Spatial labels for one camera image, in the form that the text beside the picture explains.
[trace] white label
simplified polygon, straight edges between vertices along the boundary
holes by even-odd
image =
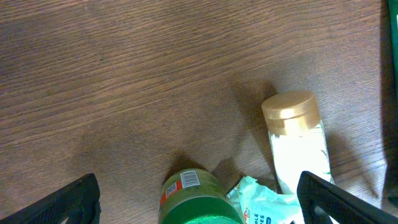
[[[168,189],[166,190],[166,198],[168,198],[176,190],[177,190],[177,183],[174,183],[170,187],[168,187]]]
[[[194,186],[200,186],[199,178],[196,171],[190,170],[182,172],[180,176],[181,176],[181,183],[183,189]]]

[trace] wood grain surface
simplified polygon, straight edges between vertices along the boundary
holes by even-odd
[[[0,31],[1,218],[89,172],[102,223],[157,223],[185,167],[275,189],[260,105],[295,89],[336,184],[398,213],[386,1],[5,0]]]

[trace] jar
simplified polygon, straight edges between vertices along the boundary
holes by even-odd
[[[288,91],[268,98],[261,108],[283,194],[297,194],[305,170],[334,183],[315,95],[309,90]]]
[[[228,202],[211,173],[186,169],[171,176],[161,189],[160,224],[242,224],[243,216]]]

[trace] green jar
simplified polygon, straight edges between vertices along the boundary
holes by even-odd
[[[162,187],[159,224],[243,224],[216,177],[201,169],[186,169]]]

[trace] bottle cap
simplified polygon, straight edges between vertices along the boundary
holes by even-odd
[[[262,105],[268,131],[301,135],[320,123],[317,100],[310,90],[293,90],[266,99]]]

